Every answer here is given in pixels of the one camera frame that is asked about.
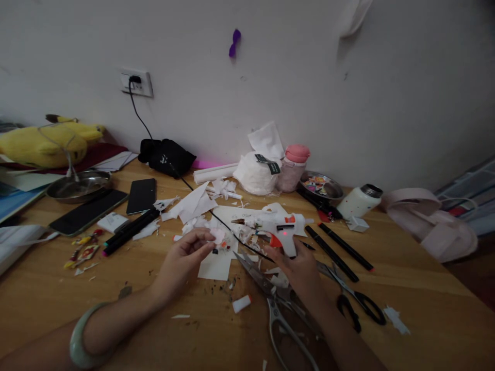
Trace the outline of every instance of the pink water bottle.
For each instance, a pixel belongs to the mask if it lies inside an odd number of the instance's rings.
[[[293,144],[287,147],[277,180],[277,188],[280,191],[285,193],[295,191],[299,179],[306,169],[306,161],[310,155],[309,148],[302,144]]]

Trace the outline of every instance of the pink bag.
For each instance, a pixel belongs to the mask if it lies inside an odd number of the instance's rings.
[[[474,201],[469,201],[477,208]],[[477,249],[474,231],[464,221],[441,211],[442,203],[426,189],[404,188],[386,193],[381,206],[440,263],[464,257]]]

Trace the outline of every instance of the paper label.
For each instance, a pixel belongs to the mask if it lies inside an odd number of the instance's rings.
[[[260,163],[264,163],[268,165],[268,168],[270,169],[270,173],[272,175],[274,174],[280,174],[280,167],[278,167],[278,164],[275,161],[267,160],[263,155],[254,155]]]

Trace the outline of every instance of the white thermos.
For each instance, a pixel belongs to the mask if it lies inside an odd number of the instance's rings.
[[[354,188],[337,206],[345,220],[362,217],[382,201],[383,191],[372,184]]]

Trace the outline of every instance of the black smartphone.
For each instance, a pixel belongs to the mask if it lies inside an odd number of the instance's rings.
[[[73,237],[86,230],[103,215],[127,200],[128,196],[125,192],[108,190],[101,196],[78,206],[51,222],[49,227],[67,237]]]
[[[148,211],[156,201],[156,179],[135,180],[130,185],[127,215]]]

